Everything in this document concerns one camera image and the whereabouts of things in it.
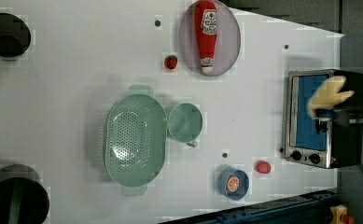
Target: oven window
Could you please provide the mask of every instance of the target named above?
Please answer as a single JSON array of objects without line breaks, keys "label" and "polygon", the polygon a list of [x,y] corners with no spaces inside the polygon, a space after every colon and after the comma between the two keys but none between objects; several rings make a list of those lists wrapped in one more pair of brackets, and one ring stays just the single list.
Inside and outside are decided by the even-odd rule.
[{"label": "oven window", "polygon": [[293,141],[290,145],[293,147],[302,147],[312,150],[325,151],[327,149],[327,134],[317,133],[315,128],[315,120],[311,119],[307,114],[307,103],[313,96],[317,88],[326,80],[328,76],[302,76],[294,77],[293,90],[294,95],[292,98],[293,106],[293,119],[291,120],[291,127],[293,127],[294,134]]}]

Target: red ketchup bottle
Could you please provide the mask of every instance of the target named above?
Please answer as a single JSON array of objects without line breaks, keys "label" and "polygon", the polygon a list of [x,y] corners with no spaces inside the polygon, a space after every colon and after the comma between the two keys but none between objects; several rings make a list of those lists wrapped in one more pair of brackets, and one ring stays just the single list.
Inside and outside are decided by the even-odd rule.
[{"label": "red ketchup bottle", "polygon": [[195,7],[195,34],[204,73],[213,71],[216,48],[216,6],[202,0]]}]

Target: yellow glove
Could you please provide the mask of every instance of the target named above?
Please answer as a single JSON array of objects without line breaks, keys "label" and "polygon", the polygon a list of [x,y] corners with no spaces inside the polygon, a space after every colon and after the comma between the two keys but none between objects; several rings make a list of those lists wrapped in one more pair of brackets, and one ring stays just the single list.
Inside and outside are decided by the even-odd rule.
[{"label": "yellow glove", "polygon": [[345,81],[345,77],[331,77],[318,87],[307,104],[307,111],[312,119],[316,119],[316,109],[331,110],[354,95],[353,91],[339,92]]}]

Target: colander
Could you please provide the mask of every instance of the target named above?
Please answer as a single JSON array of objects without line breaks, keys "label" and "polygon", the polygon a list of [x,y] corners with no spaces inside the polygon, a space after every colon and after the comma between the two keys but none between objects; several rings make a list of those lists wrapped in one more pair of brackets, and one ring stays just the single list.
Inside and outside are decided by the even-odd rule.
[{"label": "colander", "polygon": [[126,196],[141,195],[161,171],[167,118],[147,86],[132,85],[111,109],[106,123],[105,168]]}]

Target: food label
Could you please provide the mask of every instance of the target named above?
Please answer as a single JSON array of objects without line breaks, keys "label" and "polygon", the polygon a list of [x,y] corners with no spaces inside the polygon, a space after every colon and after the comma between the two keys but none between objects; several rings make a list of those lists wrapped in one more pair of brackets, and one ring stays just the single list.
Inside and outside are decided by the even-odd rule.
[{"label": "food label", "polygon": [[216,10],[206,9],[203,13],[202,25],[203,33],[206,35],[216,35]]},{"label": "food label", "polygon": [[213,66],[214,61],[211,58],[204,58],[204,59],[201,59],[201,65],[203,65],[203,66]]}]

